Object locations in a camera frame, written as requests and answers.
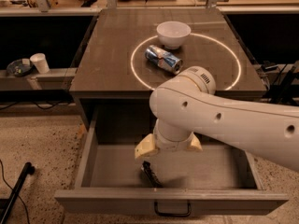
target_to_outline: gray tabletop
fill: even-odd
[[[183,69],[207,69],[224,97],[261,97],[265,91],[248,57],[217,9],[122,8],[104,9],[93,30],[70,91],[77,97],[149,96],[172,74],[145,58],[149,45],[164,48],[156,27],[164,21],[190,25],[185,44],[171,52]]]

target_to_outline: floor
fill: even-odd
[[[186,224],[297,224],[299,222],[299,174],[256,158],[266,190],[287,193],[290,200],[267,216],[213,216],[184,219],[124,215],[82,215],[66,213],[53,198],[55,190],[70,189],[83,148],[85,129],[75,105],[41,110],[35,105],[15,105],[0,110],[0,159],[6,181],[13,186],[23,165],[31,162],[36,171],[28,175],[21,197],[27,205],[30,223],[186,223]],[[0,197],[10,189],[0,178]],[[8,224],[27,223],[18,199]]]

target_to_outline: drawer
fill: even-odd
[[[160,152],[135,160],[138,142],[152,132],[148,100],[97,101],[75,186],[57,190],[67,212],[187,217],[266,215],[288,201],[263,190],[252,156],[198,135],[203,151]],[[163,188],[142,172],[150,162]]]

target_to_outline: white cup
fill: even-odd
[[[49,66],[46,60],[46,56],[43,53],[37,53],[30,57],[30,61],[36,66],[39,73],[49,72]]]

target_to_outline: light circle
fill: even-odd
[[[215,38],[212,38],[208,35],[200,35],[200,34],[194,34],[194,33],[191,33],[190,35],[193,35],[193,36],[197,36],[197,37],[202,37],[204,39],[207,39],[207,40],[210,40],[210,41],[213,41],[217,44],[219,44],[220,46],[222,46],[223,48],[225,48],[229,53],[231,53],[231,55],[235,58],[235,61],[236,61],[236,64],[237,64],[237,68],[238,68],[238,72],[237,72],[237,76],[234,80],[234,82],[232,83],[232,85],[228,86],[227,88],[225,88],[224,90],[225,91],[228,91],[230,90],[232,87],[235,86],[235,84],[239,81],[240,77],[241,77],[241,71],[242,71],[242,68],[241,68],[241,63],[240,61],[238,60],[237,56],[235,55],[235,53],[228,47],[226,46],[224,43],[220,42],[219,40],[215,39]],[[139,75],[138,73],[135,71],[134,69],[134,57],[135,57],[135,54],[136,52],[138,51],[138,49],[140,47],[142,47],[144,44],[146,44],[148,41],[151,41],[151,39],[154,39],[156,38],[157,35],[154,35],[154,36],[151,36],[149,37],[148,39],[144,40],[143,42],[141,42],[133,51],[132,55],[131,55],[131,61],[130,61],[130,64],[131,64],[131,70],[134,74],[134,76],[136,77],[136,79],[142,84],[144,85],[145,87],[147,87],[148,89],[150,90],[155,90],[155,88],[151,87],[147,82],[145,82]]]

